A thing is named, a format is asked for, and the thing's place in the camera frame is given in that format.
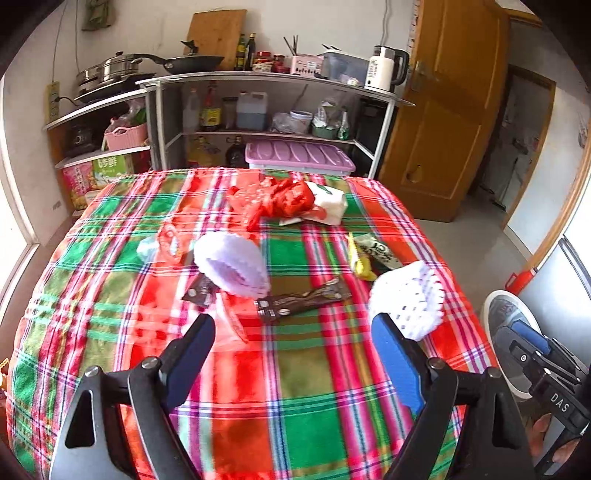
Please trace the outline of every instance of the clear plastic bottle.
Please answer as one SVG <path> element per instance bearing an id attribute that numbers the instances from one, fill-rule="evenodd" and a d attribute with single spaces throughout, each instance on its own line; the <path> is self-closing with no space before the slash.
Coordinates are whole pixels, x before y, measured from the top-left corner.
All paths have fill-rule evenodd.
<path id="1" fill-rule="evenodd" d="M 183 132 L 193 133 L 198 132 L 199 126 L 199 115 L 201 113 L 201 99 L 197 94 L 195 87 L 191 88 L 191 92 L 187 97 L 187 103 L 183 109 Z"/>

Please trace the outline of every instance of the yellow snack package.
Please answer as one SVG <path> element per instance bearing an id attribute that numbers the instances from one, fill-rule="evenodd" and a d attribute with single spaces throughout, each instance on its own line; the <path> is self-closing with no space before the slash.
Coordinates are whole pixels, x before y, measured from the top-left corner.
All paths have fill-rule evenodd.
<path id="1" fill-rule="evenodd" d="M 351 270 L 361 280 L 374 281 L 378 277 L 371 269 L 369 257 L 357 247 L 352 233 L 349 234 L 347 240 L 349 241 L 349 266 Z"/>

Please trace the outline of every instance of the electrical outlet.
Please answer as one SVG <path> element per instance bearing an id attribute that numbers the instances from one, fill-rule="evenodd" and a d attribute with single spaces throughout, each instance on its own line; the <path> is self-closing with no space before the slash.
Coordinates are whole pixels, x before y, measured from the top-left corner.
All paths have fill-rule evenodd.
<path id="1" fill-rule="evenodd" d="M 50 83 L 45 92 L 45 122 L 50 123 L 60 117 L 60 102 L 56 102 L 60 96 L 60 82 Z"/>

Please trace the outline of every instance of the red fire extinguisher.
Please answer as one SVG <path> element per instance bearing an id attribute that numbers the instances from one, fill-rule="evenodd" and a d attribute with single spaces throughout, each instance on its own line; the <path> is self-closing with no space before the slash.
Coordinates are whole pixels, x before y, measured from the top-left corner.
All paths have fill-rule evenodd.
<path id="1" fill-rule="evenodd" d="M 505 284 L 505 290 L 513 295 L 519 295 L 521 290 L 523 290 L 530 280 L 534 278 L 534 275 L 535 270 L 533 268 L 531 270 L 524 270 L 519 274 L 512 273 Z"/>

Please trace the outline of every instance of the cardboard box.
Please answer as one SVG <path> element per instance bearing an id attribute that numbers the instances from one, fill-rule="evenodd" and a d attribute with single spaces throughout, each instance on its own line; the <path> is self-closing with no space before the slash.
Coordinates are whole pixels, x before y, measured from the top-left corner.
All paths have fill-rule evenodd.
<path id="1" fill-rule="evenodd" d="M 96 185 L 100 189 L 134 172 L 134 163 L 130 154 L 98 158 L 92 161 L 92 167 Z"/>

